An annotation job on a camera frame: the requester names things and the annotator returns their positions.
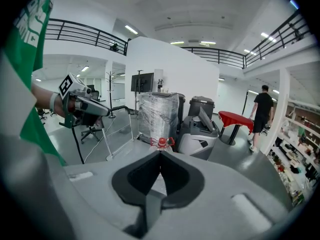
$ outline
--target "white sneakers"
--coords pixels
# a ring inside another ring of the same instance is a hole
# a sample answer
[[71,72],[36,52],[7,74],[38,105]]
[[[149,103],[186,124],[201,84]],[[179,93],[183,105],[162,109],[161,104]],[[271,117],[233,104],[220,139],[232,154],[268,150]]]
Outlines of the white sneakers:
[[248,135],[248,142],[252,145],[254,143],[254,139]]
[[251,152],[253,152],[253,153],[258,152],[258,149],[257,149],[254,145],[251,145],[251,146],[249,147],[249,149],[250,149]]

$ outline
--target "railing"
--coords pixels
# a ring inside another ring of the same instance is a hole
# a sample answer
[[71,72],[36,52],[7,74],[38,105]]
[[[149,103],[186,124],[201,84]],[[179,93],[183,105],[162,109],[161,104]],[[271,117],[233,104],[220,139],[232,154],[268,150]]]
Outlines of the railing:
[[245,67],[250,66],[256,61],[264,60],[265,56],[269,54],[274,54],[281,49],[285,49],[287,45],[302,40],[308,34],[310,34],[308,25],[300,14],[300,10],[296,10],[275,31],[250,50],[250,53],[245,55]]
[[110,49],[117,44],[117,53],[127,55],[128,42],[92,26],[63,19],[49,20],[45,39],[72,41]]
[[233,67],[244,69],[246,66],[245,55],[229,50],[222,50],[209,47],[182,47],[193,54],[206,59],[208,62],[227,64]]

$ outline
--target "hand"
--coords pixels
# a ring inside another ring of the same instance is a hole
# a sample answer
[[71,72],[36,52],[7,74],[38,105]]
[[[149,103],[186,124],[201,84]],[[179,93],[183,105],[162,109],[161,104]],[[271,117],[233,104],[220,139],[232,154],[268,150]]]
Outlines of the hand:
[[[68,104],[68,110],[69,111],[73,111],[75,109],[75,99],[72,98],[69,100],[69,104]],[[61,116],[61,117],[66,117],[66,114],[64,112],[64,108],[63,108],[63,104],[62,104],[62,99],[61,99],[61,96],[58,95],[56,98],[55,98],[55,101],[54,101],[54,112]]]

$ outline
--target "red bottle cap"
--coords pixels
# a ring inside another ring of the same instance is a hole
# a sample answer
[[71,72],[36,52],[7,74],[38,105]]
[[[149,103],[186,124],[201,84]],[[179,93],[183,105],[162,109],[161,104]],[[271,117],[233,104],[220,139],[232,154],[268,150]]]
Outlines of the red bottle cap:
[[163,146],[167,143],[167,140],[165,138],[159,138],[158,143],[159,143],[159,145]]

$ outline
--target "black shorts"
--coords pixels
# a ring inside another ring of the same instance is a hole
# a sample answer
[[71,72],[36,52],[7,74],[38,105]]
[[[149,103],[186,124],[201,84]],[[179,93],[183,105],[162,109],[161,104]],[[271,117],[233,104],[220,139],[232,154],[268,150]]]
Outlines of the black shorts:
[[261,133],[267,123],[268,123],[268,119],[260,116],[256,116],[254,118],[253,133],[254,134]]

